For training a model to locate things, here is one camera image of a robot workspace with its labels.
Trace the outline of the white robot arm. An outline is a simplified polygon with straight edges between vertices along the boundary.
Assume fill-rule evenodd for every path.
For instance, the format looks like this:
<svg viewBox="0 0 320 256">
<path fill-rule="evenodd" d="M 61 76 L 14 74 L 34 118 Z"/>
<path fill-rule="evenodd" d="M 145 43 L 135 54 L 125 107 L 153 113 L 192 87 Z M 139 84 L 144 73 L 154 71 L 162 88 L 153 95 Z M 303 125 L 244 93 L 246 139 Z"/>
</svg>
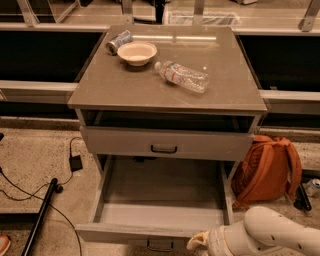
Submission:
<svg viewBox="0 0 320 256">
<path fill-rule="evenodd" d="M 289 248 L 320 256 L 320 230 L 305 227 L 262 206 L 250 208 L 242 221 L 194 235 L 188 250 L 204 246 L 208 256 L 262 256 Z"/>
</svg>

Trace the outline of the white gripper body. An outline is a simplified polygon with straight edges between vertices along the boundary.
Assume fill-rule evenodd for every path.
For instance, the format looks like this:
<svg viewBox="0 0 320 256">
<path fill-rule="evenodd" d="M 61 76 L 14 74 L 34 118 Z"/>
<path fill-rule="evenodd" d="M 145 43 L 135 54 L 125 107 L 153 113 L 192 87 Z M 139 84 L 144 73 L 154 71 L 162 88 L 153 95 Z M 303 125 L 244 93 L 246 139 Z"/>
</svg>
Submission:
<svg viewBox="0 0 320 256">
<path fill-rule="evenodd" d="M 209 256 L 234 256 L 227 246 L 225 235 L 225 227 L 212 229 L 207 238 L 207 249 Z"/>
</svg>

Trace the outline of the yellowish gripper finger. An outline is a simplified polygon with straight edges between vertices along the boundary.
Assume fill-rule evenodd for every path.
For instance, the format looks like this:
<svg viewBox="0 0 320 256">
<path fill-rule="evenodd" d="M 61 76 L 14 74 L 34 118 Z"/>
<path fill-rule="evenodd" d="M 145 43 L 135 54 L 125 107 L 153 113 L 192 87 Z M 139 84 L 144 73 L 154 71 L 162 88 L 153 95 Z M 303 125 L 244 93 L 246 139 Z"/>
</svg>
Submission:
<svg viewBox="0 0 320 256">
<path fill-rule="evenodd" d="M 189 239 L 186 248 L 188 250 L 195 250 L 200 246 L 207 246 L 208 235 L 209 235 L 209 232 L 206 231 L 206 232 L 201 232 L 192 236 Z"/>
</svg>

